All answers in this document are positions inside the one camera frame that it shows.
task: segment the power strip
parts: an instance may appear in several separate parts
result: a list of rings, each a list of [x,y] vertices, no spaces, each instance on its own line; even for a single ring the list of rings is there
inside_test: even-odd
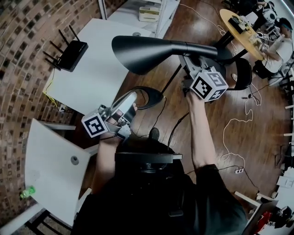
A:
[[[242,169],[238,169],[238,170],[235,170],[235,174],[240,174],[240,173],[242,173],[244,171],[244,168],[242,168]]]

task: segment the plastic container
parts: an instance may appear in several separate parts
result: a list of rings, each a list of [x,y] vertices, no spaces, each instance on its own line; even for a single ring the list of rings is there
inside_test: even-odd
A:
[[[160,9],[157,7],[141,6],[139,9],[139,21],[156,22],[159,19]]]

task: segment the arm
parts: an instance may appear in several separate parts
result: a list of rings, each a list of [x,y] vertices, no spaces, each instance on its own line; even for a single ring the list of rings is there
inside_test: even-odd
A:
[[[257,5],[262,5],[264,7],[267,5],[267,2],[257,2]]]
[[[275,61],[281,60],[281,57],[277,53],[273,53],[268,50],[263,50],[263,53]]]
[[[110,134],[103,135],[103,138],[109,137]],[[108,140],[101,140],[98,146],[96,158],[96,170],[92,181],[92,194],[97,194],[103,186],[114,176],[115,172],[115,152],[121,139],[113,137]]]
[[[215,146],[213,144],[204,101],[193,92],[188,92],[187,101],[191,120],[192,161],[195,170],[210,164],[215,164]]]

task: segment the black shirt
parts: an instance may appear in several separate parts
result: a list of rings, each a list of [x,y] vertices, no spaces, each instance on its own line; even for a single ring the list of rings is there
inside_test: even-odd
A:
[[[246,222],[216,166],[208,165],[197,185],[183,173],[114,177],[86,198],[72,234],[239,235]]]

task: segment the white wall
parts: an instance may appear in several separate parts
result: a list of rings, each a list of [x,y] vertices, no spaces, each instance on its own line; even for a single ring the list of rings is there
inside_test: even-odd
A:
[[[290,10],[290,8],[286,5],[286,3],[283,0],[270,0],[275,4],[275,10],[277,12],[277,17],[278,18],[286,18],[287,20],[289,20],[289,22],[292,25],[292,28],[294,29],[294,14],[292,13],[292,11]]]

